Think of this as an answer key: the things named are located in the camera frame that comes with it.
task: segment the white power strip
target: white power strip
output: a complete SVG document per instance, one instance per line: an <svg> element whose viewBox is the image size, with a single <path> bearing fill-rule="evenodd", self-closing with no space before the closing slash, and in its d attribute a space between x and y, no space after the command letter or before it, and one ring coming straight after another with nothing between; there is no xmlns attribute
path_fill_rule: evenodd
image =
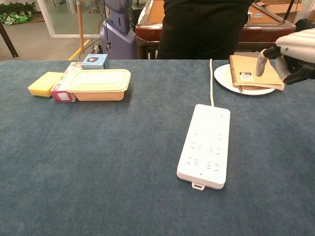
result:
<svg viewBox="0 0 315 236"><path fill-rule="evenodd" d="M177 177L201 191L205 186L223 188L229 128L229 110L197 104L177 166Z"/></svg>

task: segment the spiral notebook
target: spiral notebook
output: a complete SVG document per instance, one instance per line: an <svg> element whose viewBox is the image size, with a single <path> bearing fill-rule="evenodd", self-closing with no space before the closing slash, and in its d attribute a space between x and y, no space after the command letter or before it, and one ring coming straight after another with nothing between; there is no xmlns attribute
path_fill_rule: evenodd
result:
<svg viewBox="0 0 315 236"><path fill-rule="evenodd" d="M231 55L230 67L234 87L242 91L242 86L255 86L284 90L284 83L276 73L270 61L261 77L256 76L257 58Z"/></svg>

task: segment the white cable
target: white cable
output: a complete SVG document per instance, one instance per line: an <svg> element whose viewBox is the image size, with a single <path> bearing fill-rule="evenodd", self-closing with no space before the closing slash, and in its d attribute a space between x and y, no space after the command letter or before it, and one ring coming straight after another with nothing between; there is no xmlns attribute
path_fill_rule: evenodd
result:
<svg viewBox="0 0 315 236"><path fill-rule="evenodd" d="M211 106L215 106L215 102L213 101L213 72L212 72L212 59L210 59L210 101Z"/></svg>

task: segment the person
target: person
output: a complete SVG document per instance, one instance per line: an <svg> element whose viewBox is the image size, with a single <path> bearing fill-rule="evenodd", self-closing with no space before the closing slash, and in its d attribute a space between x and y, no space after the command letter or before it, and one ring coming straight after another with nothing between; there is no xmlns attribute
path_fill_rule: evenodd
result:
<svg viewBox="0 0 315 236"><path fill-rule="evenodd" d="M228 59L253 0L164 0L157 59Z"/></svg>

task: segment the yellow sponge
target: yellow sponge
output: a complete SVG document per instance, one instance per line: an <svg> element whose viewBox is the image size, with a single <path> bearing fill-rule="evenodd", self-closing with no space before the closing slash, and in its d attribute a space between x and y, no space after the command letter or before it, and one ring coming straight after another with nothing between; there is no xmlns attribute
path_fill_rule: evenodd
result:
<svg viewBox="0 0 315 236"><path fill-rule="evenodd" d="M32 83L28 89L33 96L51 97L51 88L61 79L62 76L63 73L60 72L47 72Z"/></svg>

